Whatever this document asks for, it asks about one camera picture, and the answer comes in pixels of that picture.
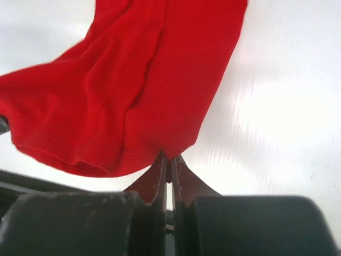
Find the red t shirt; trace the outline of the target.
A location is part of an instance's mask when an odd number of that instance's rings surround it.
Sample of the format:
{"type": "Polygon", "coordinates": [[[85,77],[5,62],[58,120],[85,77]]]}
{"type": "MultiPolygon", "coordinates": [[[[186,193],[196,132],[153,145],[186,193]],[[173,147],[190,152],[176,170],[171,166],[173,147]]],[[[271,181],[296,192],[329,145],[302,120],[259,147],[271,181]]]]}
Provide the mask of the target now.
{"type": "Polygon", "coordinates": [[[1,77],[16,148],[67,173],[120,177],[197,137],[247,1],[96,1],[85,38],[1,77]]]}

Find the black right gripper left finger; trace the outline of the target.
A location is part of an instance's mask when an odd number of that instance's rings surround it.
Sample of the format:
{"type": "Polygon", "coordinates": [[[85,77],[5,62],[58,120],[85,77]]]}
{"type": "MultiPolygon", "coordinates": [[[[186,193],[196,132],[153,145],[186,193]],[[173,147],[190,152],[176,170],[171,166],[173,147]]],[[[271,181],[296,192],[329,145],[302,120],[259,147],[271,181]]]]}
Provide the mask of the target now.
{"type": "Polygon", "coordinates": [[[166,165],[159,154],[121,193],[27,193],[1,223],[1,255],[165,255],[166,165]]]}

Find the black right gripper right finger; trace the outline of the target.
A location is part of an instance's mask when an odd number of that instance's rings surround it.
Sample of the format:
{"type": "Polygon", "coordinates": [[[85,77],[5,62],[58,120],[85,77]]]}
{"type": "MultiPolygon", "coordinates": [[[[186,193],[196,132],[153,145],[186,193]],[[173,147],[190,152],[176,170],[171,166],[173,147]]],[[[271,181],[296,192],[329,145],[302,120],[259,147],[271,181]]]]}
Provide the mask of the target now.
{"type": "Polygon", "coordinates": [[[181,156],[170,163],[176,255],[336,255],[322,212],[302,196],[223,196],[181,156]]]}

